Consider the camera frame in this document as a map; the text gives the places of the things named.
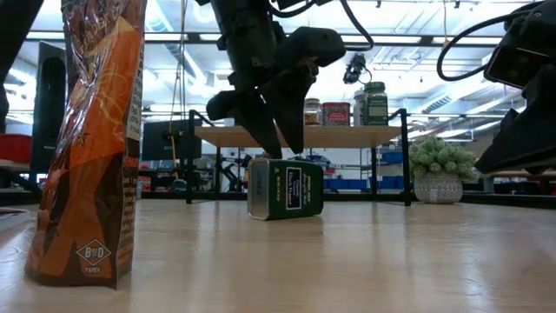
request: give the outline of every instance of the green tin can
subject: green tin can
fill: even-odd
[[[249,163],[248,213],[276,220],[322,213],[322,167],[302,161],[255,159]]]

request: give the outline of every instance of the jar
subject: jar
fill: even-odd
[[[323,103],[322,115],[325,126],[350,126],[350,103]]]
[[[303,113],[306,126],[322,125],[321,100],[317,98],[305,99],[305,108]]]
[[[362,120],[364,118],[363,108],[367,104],[367,94],[364,90],[357,90],[354,99],[354,126],[362,126]]]
[[[365,116],[361,122],[366,126],[388,125],[388,95],[383,82],[371,82],[365,85],[367,105],[363,109]]]

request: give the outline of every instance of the wooden shelf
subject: wooden shelf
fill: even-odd
[[[389,142],[401,133],[392,126],[313,126],[305,128],[305,148],[373,148]],[[201,139],[221,148],[258,148],[260,145],[241,126],[195,127]],[[283,148],[288,145],[278,137]]]

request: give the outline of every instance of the blue bin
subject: blue bin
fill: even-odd
[[[381,162],[383,163],[401,163],[403,155],[401,152],[386,152],[382,154]]]
[[[366,179],[348,179],[349,189],[362,190],[367,188]]]
[[[345,179],[327,179],[328,180],[328,188],[329,189],[347,189],[348,182]]]
[[[381,189],[396,189],[397,180],[395,176],[383,176]]]
[[[403,176],[396,177],[396,189],[403,189]]]

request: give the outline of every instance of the orange snack bag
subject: orange snack bag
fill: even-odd
[[[116,288],[131,271],[147,0],[63,0],[77,80],[25,266],[40,283]]]

